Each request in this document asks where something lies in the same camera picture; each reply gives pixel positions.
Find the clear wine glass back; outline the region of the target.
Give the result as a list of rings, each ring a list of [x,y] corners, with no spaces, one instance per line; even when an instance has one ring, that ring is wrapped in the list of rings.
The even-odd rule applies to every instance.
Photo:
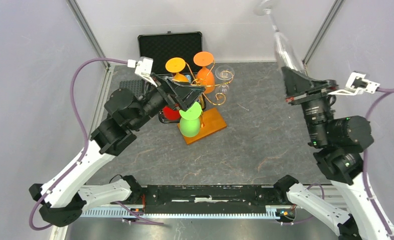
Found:
[[[233,80],[235,71],[231,66],[221,65],[215,70],[215,76],[220,82],[220,85],[216,88],[217,94],[228,94],[229,82]]]

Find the clear wine glass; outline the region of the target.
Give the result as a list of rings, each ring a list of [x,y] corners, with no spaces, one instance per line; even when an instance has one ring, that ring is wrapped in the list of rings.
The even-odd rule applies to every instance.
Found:
[[[258,16],[268,16],[274,31],[274,54],[278,67],[281,71],[284,69],[294,70],[305,74],[302,61],[297,57],[292,44],[284,33],[279,29],[278,24],[273,15],[273,9],[277,0],[260,0],[254,8],[254,13]]]
[[[221,65],[215,70],[215,76],[220,82],[220,85],[216,88],[217,94],[228,94],[229,82],[233,80],[235,71],[231,66]]]

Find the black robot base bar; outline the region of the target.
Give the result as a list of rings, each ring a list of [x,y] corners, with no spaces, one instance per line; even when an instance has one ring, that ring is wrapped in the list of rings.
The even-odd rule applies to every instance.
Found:
[[[262,185],[147,185],[124,201],[148,214],[262,214],[280,205],[274,188]]]

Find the clear wine glass front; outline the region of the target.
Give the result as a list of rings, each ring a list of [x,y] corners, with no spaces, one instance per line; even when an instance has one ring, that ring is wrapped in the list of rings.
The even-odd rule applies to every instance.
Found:
[[[258,16],[268,16],[274,31],[274,54],[278,67],[281,71],[284,69],[294,70],[305,74],[302,61],[297,57],[292,44],[284,33],[279,29],[278,24],[273,15],[273,9],[277,0],[260,0],[254,8],[254,13]]]

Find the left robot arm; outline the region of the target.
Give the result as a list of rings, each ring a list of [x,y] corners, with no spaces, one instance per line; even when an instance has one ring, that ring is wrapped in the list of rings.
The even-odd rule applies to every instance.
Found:
[[[83,212],[105,204],[135,204],[141,199],[142,188],[131,175],[105,185],[89,187],[86,182],[122,153],[136,139],[136,132],[164,107],[188,110],[205,91],[203,86],[155,74],[150,78],[155,84],[143,96],[136,97],[127,88],[115,90],[104,105],[108,117],[85,136],[78,155],[47,183],[31,185],[29,192],[36,201],[33,211],[50,226],[67,226]]]

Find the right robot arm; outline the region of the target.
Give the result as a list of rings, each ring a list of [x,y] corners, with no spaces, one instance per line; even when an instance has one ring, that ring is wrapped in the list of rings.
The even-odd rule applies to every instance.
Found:
[[[358,115],[334,118],[336,81],[315,80],[286,66],[280,70],[286,102],[302,108],[309,145],[316,148],[316,164],[342,195],[348,209],[342,210],[312,194],[290,175],[274,184],[274,199],[304,208],[340,240],[394,240],[394,225],[374,199],[361,157],[373,144],[369,121]]]

